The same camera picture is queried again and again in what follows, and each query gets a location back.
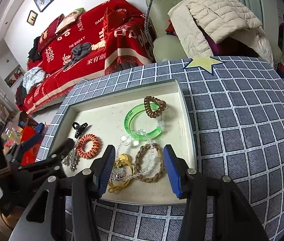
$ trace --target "metal clasp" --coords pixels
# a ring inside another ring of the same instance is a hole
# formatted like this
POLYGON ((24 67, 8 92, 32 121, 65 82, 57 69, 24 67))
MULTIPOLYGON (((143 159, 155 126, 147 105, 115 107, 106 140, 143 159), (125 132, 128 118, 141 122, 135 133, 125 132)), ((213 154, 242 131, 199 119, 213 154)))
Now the metal clasp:
POLYGON ((111 172, 111 175, 109 176, 109 178, 114 179, 114 180, 121 180, 124 177, 120 175, 119 173, 111 172))

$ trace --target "green plastic bangle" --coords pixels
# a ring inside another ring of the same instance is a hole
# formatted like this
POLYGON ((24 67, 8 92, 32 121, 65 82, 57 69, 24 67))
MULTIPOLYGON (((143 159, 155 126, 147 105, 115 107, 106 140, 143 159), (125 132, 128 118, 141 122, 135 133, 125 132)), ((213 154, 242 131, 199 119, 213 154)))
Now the green plastic bangle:
MULTIPOLYGON (((150 106, 151 106, 152 110, 157 110, 158 107, 159 107, 158 105, 156 105, 154 103, 150 103, 150 106)), ((153 131, 147 133, 146 136, 144 136, 144 135, 140 135, 140 134, 135 134, 130 130, 131 121, 140 112, 143 112, 143 111, 145 111, 144 104, 137 105, 127 113, 127 115, 125 116, 125 119, 124 119, 124 128, 125 128, 126 132, 128 134, 130 134, 133 139, 136 139, 136 140, 139 140, 139 141, 147 141, 147 138, 153 139, 153 138, 157 137, 158 135, 160 135, 161 132, 162 132, 161 128, 157 127, 153 131)))

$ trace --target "metal screw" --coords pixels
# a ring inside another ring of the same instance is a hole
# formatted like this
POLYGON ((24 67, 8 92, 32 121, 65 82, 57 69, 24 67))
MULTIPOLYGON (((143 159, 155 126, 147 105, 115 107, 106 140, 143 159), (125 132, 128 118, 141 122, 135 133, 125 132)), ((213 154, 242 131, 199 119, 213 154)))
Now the metal screw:
POLYGON ((89 168, 86 168, 85 170, 82 171, 83 175, 89 175, 92 173, 92 170, 90 170, 89 168))
POLYGON ((187 169, 187 172, 188 172, 190 175, 195 175, 195 174, 196 174, 196 169, 195 169, 195 168, 188 168, 188 169, 187 169))
POLYGON ((48 179, 47 179, 47 181, 50 182, 50 183, 54 182, 55 180, 56 180, 56 177, 55 177, 55 176, 50 176, 50 177, 48 177, 48 179))
POLYGON ((229 183, 231 181, 231 178, 229 176, 223 176, 222 177, 222 180, 225 182, 225 183, 229 183))

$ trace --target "brown spiral hair tie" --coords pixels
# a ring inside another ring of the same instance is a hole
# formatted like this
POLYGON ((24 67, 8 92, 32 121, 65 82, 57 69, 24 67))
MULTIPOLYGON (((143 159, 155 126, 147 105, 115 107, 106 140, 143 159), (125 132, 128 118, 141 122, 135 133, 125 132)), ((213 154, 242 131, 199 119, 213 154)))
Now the brown spiral hair tie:
POLYGON ((144 107, 145 107, 147 116, 149 116, 150 118, 156 118, 156 117, 159 117, 165 110, 166 102, 164 100, 160 100, 152 96, 146 96, 144 98, 144 107), (154 102, 156 105, 159 106, 157 110, 152 111, 151 106, 150 106, 150 101, 154 102))

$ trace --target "grid pattern fabric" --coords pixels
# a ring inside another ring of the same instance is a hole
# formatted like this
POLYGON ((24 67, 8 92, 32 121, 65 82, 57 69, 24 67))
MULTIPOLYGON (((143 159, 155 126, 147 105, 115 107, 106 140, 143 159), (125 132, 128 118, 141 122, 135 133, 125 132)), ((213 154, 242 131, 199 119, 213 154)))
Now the grid pattern fabric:
MULTIPOLYGON (((68 94, 48 129, 37 160, 47 157, 58 125, 70 104, 154 81, 181 85, 194 141, 198 170, 229 175, 253 207, 270 240, 284 234, 284 83, 263 59, 222 56, 213 75, 189 59, 134 67, 83 80, 68 94)), ((71 205, 66 211, 72 238, 71 205)), ((133 206, 94 202, 102 240, 177 240, 185 205, 133 206)), ((211 240, 212 199, 208 198, 205 240, 211 240)))

